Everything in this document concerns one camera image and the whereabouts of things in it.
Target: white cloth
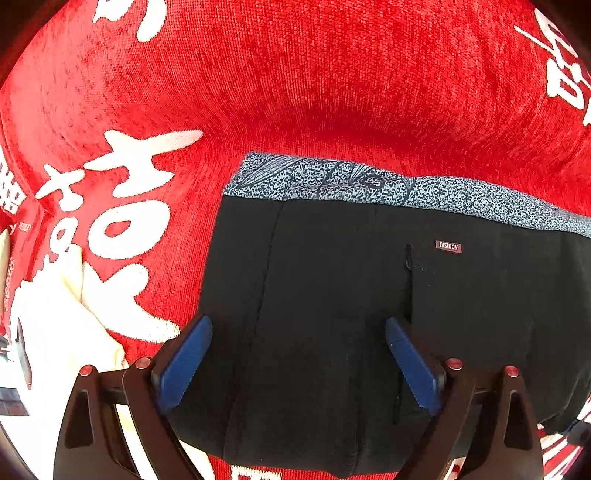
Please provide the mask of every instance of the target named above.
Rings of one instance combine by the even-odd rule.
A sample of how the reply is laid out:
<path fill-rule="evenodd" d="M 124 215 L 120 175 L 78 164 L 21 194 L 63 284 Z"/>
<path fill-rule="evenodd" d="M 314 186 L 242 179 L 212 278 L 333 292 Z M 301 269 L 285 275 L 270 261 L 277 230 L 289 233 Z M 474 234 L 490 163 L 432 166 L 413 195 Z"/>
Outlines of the white cloth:
<path fill-rule="evenodd" d="M 126 366 L 121 344 L 81 303 L 82 271 L 82 250 L 71 245 L 55 262 L 46 257 L 32 281 L 16 289 L 12 303 L 11 330 L 20 320 L 31 365 L 31 390 L 24 380 L 19 388 L 30 417 L 6 417 L 2 424 L 40 480 L 53 477 L 61 421 L 80 368 Z"/>
<path fill-rule="evenodd" d="M 140 477 L 144 480 L 158 480 L 147 455 L 144 452 L 139 440 L 138 433 L 135 430 L 134 421 L 131 419 L 129 407 L 126 405 L 117 405 L 117 414 L 121 422 L 121 428 L 125 436 L 125 441 L 129 447 L 131 456 L 134 459 L 135 466 L 138 469 Z M 193 462 L 195 468 L 199 471 L 203 480 L 216 480 L 216 475 L 207 453 L 197 450 L 187 443 L 180 442 L 189 459 Z"/>

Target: small tag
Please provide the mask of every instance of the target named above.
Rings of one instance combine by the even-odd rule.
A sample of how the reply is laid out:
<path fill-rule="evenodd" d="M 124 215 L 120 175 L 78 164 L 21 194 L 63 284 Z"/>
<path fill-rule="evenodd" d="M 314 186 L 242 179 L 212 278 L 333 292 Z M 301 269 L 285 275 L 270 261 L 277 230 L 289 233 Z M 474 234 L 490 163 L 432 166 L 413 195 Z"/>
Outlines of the small tag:
<path fill-rule="evenodd" d="M 453 244 L 451 242 L 442 242 L 441 240 L 435 240 L 435 248 L 439 250 L 445 250 L 453 254 L 462 253 L 462 244 Z"/>

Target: blue pad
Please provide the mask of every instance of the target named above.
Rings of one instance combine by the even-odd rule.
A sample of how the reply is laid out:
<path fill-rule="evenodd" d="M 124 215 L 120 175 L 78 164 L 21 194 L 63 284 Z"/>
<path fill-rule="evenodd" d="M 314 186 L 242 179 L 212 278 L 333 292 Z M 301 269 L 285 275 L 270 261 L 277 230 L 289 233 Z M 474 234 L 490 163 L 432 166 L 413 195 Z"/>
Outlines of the blue pad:
<path fill-rule="evenodd" d="M 437 376 L 394 317 L 386 320 L 386 341 L 419 406 L 437 415 L 441 410 Z"/>
<path fill-rule="evenodd" d="M 178 347 L 173 359 L 160 375 L 156 406 L 162 415 L 166 415 L 180 403 L 212 342 L 212 336 L 212 321 L 209 317 L 203 317 Z"/>

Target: red fabric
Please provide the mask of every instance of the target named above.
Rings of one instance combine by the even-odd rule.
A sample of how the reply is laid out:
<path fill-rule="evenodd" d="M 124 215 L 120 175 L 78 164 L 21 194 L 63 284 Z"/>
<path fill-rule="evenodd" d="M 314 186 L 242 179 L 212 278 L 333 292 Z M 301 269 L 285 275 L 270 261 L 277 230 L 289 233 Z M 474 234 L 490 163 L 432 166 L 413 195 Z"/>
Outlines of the red fabric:
<path fill-rule="evenodd" d="M 580 450 L 581 450 L 581 448 L 576 447 L 574 445 L 565 446 L 558 453 L 558 455 L 555 455 L 550 460 L 548 460 L 548 462 L 546 462 L 544 464 L 544 474 L 545 475 L 550 474 L 553 470 L 555 470 L 556 467 L 560 466 L 560 464 L 563 463 L 569 457 L 569 455 L 571 455 L 574 452 L 580 453 Z"/>
<path fill-rule="evenodd" d="M 213 472 L 216 476 L 216 479 L 230 479 L 232 480 L 259 480 L 259 475 L 263 476 L 260 480 L 336 480 L 336 477 L 329 473 L 325 472 L 301 472 L 301 471 L 294 471 L 294 470 L 285 470 L 281 468 L 266 468 L 266 467 L 251 467 L 248 470 L 244 471 L 241 467 L 235 467 L 228 465 L 223 460 L 220 460 L 216 457 L 209 458 L 210 463 L 212 464 Z M 234 478 L 232 476 L 232 471 L 234 471 L 234 475 L 238 474 L 238 478 Z M 269 475 L 269 473 L 279 474 L 280 476 L 273 477 Z M 395 473 L 381 473 L 378 475 L 359 475 L 359 476 L 351 476 L 349 477 L 350 480 L 393 480 L 396 477 Z"/>
<path fill-rule="evenodd" d="M 253 150 L 486 180 L 591 215 L 584 120 L 591 79 L 560 36 L 549 52 L 526 0 L 167 0 L 164 23 L 149 39 L 140 24 L 162 0 L 128 3 L 124 14 L 93 22 L 96 0 L 70 1 L 0 90 L 0 147 L 27 196 L 10 215 L 18 228 L 4 325 L 15 289 L 45 254 L 56 258 L 50 238 L 71 218 L 72 242 L 102 281 L 143 265 L 149 280 L 137 303 L 184 326 L 199 299 L 222 189 Z M 550 60 L 566 75 L 560 88 L 548 82 Z M 111 130 L 142 140 L 189 130 L 203 136 L 154 156 L 156 168 L 174 174 L 165 185 L 115 198 L 126 168 L 84 167 L 112 151 Z M 81 207 L 62 211 L 60 192 L 35 199 L 49 179 L 44 165 L 84 171 L 72 184 Z M 147 200 L 170 208 L 153 247 L 129 258 L 97 254 L 89 245 L 95 220 Z M 130 361 L 160 347 L 110 332 Z"/>

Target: patterned waistband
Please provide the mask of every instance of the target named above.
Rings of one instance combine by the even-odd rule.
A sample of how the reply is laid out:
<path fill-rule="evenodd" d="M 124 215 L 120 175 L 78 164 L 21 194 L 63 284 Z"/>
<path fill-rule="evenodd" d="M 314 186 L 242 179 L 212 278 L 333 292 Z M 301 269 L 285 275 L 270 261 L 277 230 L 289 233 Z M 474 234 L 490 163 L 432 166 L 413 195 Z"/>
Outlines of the patterned waistband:
<path fill-rule="evenodd" d="M 368 165 L 250 153 L 224 194 L 265 200 L 340 200 L 461 213 L 591 238 L 591 218 L 516 190 L 460 177 L 405 177 Z"/>

